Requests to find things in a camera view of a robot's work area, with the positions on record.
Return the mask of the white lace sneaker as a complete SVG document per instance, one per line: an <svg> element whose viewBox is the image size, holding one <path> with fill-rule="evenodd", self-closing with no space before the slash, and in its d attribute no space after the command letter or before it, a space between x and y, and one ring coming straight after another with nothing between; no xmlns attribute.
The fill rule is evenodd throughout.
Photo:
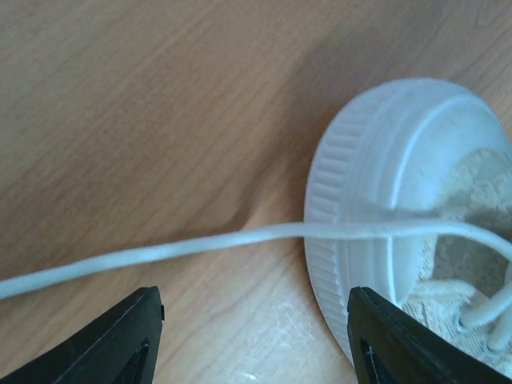
<svg viewBox="0 0 512 384"><path fill-rule="evenodd" d="M335 116L301 222L104 254L4 280L1 296L281 238L303 239L314 296L344 352L349 292L365 286L510 376L511 145L483 100L430 78L383 83Z"/></svg>

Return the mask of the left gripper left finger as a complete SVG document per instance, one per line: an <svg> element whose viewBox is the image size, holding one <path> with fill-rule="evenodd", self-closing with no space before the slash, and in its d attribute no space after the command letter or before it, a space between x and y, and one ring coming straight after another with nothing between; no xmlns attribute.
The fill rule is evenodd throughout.
<svg viewBox="0 0 512 384"><path fill-rule="evenodd" d="M139 288L1 382L152 383L164 320L158 288Z"/></svg>

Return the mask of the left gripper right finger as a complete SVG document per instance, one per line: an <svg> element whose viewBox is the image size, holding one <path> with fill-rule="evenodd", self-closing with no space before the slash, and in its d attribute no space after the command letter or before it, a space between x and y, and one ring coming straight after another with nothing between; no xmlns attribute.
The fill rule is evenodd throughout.
<svg viewBox="0 0 512 384"><path fill-rule="evenodd" d="M359 383L511 383L368 287L350 291L347 332Z"/></svg>

